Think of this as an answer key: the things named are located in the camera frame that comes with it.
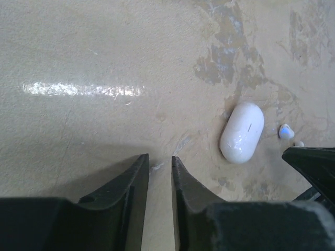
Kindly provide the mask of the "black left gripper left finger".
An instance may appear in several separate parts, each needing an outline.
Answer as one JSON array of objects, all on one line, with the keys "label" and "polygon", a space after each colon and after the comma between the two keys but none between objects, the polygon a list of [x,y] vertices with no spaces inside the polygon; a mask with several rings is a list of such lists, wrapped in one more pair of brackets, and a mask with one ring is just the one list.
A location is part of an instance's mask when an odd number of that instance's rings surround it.
[{"label": "black left gripper left finger", "polygon": [[1,199],[1,250],[141,248],[149,156],[77,203],[59,197]]}]

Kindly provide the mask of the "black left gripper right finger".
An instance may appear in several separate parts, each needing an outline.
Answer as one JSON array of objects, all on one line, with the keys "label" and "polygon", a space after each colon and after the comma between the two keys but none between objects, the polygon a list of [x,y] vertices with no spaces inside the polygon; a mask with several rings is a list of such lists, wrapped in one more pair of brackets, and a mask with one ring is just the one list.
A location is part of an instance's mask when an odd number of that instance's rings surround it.
[{"label": "black left gripper right finger", "polygon": [[225,201],[172,157],[176,250],[334,250],[334,217],[313,201]]}]

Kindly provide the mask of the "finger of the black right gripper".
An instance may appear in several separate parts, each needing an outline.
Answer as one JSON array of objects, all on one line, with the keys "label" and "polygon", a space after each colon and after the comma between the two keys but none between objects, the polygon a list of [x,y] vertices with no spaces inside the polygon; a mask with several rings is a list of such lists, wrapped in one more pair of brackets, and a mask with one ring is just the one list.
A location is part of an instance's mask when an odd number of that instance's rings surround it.
[{"label": "finger of the black right gripper", "polygon": [[282,159],[334,204],[334,148],[290,147]]}]

